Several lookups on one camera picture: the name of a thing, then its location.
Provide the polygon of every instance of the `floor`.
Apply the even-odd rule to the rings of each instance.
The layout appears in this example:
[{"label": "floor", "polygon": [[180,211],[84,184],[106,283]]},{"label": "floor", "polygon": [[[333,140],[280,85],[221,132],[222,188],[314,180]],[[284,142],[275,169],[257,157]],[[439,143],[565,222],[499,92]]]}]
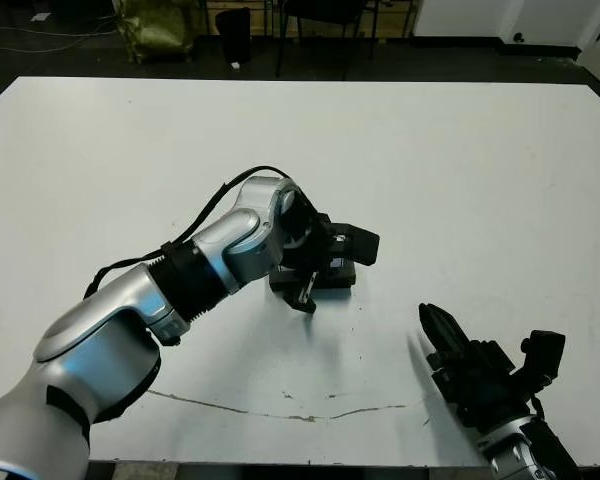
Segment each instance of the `floor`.
[{"label": "floor", "polygon": [[[32,13],[44,11],[39,0],[20,7],[7,7],[0,0],[0,27],[17,26],[45,32],[111,31],[111,20],[66,25],[53,18],[42,23],[29,21]],[[252,60],[239,71],[225,62],[217,38],[199,38],[191,61],[177,60],[131,64],[117,33],[95,37],[35,35],[22,31],[0,30],[0,47],[16,50],[46,51],[24,53],[0,49],[0,93],[18,76],[95,76],[140,78],[194,78],[232,80],[275,80],[274,64],[278,43],[254,38]],[[368,44],[360,44],[352,58],[348,81],[410,82],[539,82],[589,85],[600,96],[600,82],[573,60],[560,57],[503,55],[495,47],[415,46],[396,41],[378,44],[373,60],[368,59]],[[341,41],[309,41],[302,45],[288,43],[280,80],[340,80],[347,47]],[[482,480],[491,478],[487,469],[357,469],[344,467],[310,467],[310,476],[342,476],[347,479],[391,480]],[[261,466],[193,466],[172,464],[112,464],[94,462],[87,476],[90,480],[186,480],[279,478],[306,476],[307,467]],[[600,469],[584,472],[586,480],[600,478]]]},{"label": "floor", "polygon": [[[71,33],[114,29],[111,19],[66,25],[52,16],[32,23],[30,6],[7,8],[3,2],[0,0],[0,26]],[[3,30],[0,47],[62,50],[0,50],[0,93],[20,75],[275,80],[278,45],[271,38],[254,38],[251,62],[236,72],[225,62],[218,38],[200,37],[189,62],[135,65],[128,62],[122,39],[115,32],[75,38]],[[568,58],[502,55],[495,47],[422,47],[409,41],[388,41],[376,45],[374,58],[369,60],[368,48],[368,43],[360,43],[356,49],[348,81],[575,83],[589,85],[600,95],[600,82]],[[288,43],[280,80],[340,80],[347,52],[346,42],[340,40]]]}]

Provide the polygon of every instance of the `robotic arm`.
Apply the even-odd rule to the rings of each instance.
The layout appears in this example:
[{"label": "robotic arm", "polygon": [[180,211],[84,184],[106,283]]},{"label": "robotic arm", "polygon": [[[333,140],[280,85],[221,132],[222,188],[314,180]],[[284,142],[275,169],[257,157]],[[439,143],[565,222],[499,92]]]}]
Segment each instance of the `robotic arm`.
[{"label": "robotic arm", "polygon": [[[276,289],[313,312],[314,284],[341,276],[334,259],[371,265],[378,243],[332,224],[291,179],[249,178],[222,218],[163,245],[156,262],[91,292],[46,331],[25,376],[0,398],[0,478],[82,478],[91,425],[119,417],[158,374],[154,338],[177,345],[193,319],[280,267]],[[350,286],[355,276],[346,275]]]},{"label": "robotic arm", "polygon": [[[463,426],[481,434],[477,447],[496,480],[580,480],[578,466],[549,425],[535,394],[558,376],[565,337],[534,330],[522,342],[524,366],[495,341],[469,340],[455,318],[435,305],[420,305],[420,323],[436,349],[427,357],[433,380],[457,405]],[[527,406],[531,401],[533,415]]]}]

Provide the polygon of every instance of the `black cable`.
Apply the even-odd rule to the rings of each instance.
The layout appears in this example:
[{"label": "black cable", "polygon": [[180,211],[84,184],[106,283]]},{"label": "black cable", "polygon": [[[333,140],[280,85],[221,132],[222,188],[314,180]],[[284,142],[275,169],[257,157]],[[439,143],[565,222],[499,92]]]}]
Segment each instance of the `black cable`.
[{"label": "black cable", "polygon": [[531,395],[531,405],[536,410],[536,414],[540,417],[541,420],[544,420],[544,408],[542,408],[542,403],[540,403],[540,399],[535,395]]},{"label": "black cable", "polygon": [[[198,216],[193,221],[193,223],[191,225],[189,225],[189,227],[187,227],[187,229],[184,232],[182,232],[172,243],[175,246],[177,246],[177,245],[182,244],[182,242],[184,242],[185,240],[187,240],[191,235],[193,235],[195,233],[195,231],[198,228],[200,228],[200,225],[202,225],[202,223],[207,219],[209,214],[213,211],[213,209],[216,207],[216,205],[218,205],[220,200],[222,200],[222,197],[224,197],[229,190],[231,190],[236,185],[239,185],[240,183],[244,182],[247,178],[252,176],[254,173],[259,172],[261,170],[271,170],[272,172],[276,172],[278,175],[280,175],[283,178],[290,178],[289,175],[284,173],[282,170],[278,170],[277,168],[270,167],[268,165],[261,165],[258,167],[253,167],[253,168],[250,168],[249,170],[242,172],[240,175],[236,176],[233,180],[231,180],[228,184],[226,184],[226,183],[222,184],[222,186],[218,189],[218,191],[216,193],[214,193],[214,195],[207,202],[207,204],[202,209],[202,211],[198,214]],[[132,265],[135,265],[136,263],[145,262],[148,260],[155,260],[156,258],[159,258],[161,256],[162,256],[162,250],[154,250],[154,251],[149,252],[141,257],[127,258],[125,260],[119,260],[115,263],[112,263],[109,266],[102,267],[100,270],[98,270],[98,273],[96,273],[96,275],[93,277],[93,281],[87,287],[87,290],[84,293],[84,298],[88,298],[98,291],[98,287],[100,286],[100,283],[102,282],[104,277],[107,275],[107,273],[109,273],[111,270],[116,270],[118,268],[130,267]]]}]

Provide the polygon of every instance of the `crack on table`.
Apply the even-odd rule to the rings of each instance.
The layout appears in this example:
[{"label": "crack on table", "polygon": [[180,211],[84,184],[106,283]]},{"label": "crack on table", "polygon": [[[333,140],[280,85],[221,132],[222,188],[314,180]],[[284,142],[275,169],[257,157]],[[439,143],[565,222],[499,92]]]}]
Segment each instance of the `crack on table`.
[{"label": "crack on table", "polygon": [[381,410],[390,410],[390,409],[397,409],[397,408],[415,407],[416,405],[420,405],[428,397],[431,396],[431,395],[427,395],[426,397],[421,399],[419,402],[414,403],[413,405],[400,404],[400,405],[386,405],[384,407],[357,408],[355,410],[349,410],[347,412],[343,412],[338,415],[325,417],[325,416],[319,416],[319,415],[307,415],[307,416],[288,415],[288,416],[285,416],[285,415],[274,415],[272,413],[250,412],[249,410],[241,410],[239,408],[227,407],[226,405],[220,405],[218,403],[203,402],[201,400],[194,400],[192,398],[179,397],[178,395],[174,395],[172,393],[163,393],[163,392],[159,392],[157,390],[147,390],[147,393],[150,393],[151,395],[156,395],[158,397],[176,400],[178,402],[193,403],[194,405],[200,405],[203,407],[210,407],[210,408],[217,408],[219,410],[226,410],[228,412],[241,413],[243,415],[251,415],[254,417],[275,418],[278,420],[295,420],[295,421],[301,421],[301,422],[307,422],[307,423],[316,423],[316,420],[339,420],[341,418],[348,417],[350,415],[358,415],[360,413],[377,412],[377,411],[381,411]]}]

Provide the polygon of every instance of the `cable on floor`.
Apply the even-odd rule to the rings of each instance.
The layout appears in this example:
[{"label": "cable on floor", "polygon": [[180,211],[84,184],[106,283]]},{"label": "cable on floor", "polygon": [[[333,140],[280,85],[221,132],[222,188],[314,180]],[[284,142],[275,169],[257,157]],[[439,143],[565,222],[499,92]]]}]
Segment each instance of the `cable on floor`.
[{"label": "cable on floor", "polygon": [[69,48],[73,48],[76,45],[78,45],[81,42],[84,42],[85,40],[87,40],[88,38],[91,37],[97,37],[97,36],[102,36],[102,35],[111,35],[117,32],[117,30],[111,30],[109,32],[99,32],[98,30],[100,30],[103,26],[107,25],[111,23],[111,20],[106,21],[101,23],[100,25],[98,25],[98,27],[96,27],[95,30],[93,30],[90,33],[82,33],[82,34],[54,34],[54,33],[50,33],[50,32],[36,32],[35,30],[26,30],[26,29],[20,29],[17,27],[0,27],[0,30],[24,30],[27,31],[27,33],[41,33],[41,34],[45,34],[45,35],[59,35],[59,36],[69,36],[69,37],[75,37],[75,36],[79,36],[80,38],[78,40],[76,40],[75,42],[70,43],[69,45],[64,45],[62,47],[56,47],[56,48],[46,48],[43,50],[22,50],[19,48],[12,48],[12,47],[3,47],[0,46],[0,50],[3,51],[7,51],[7,52],[15,52],[15,53],[53,53],[53,52],[59,52],[62,50],[68,50]]}]

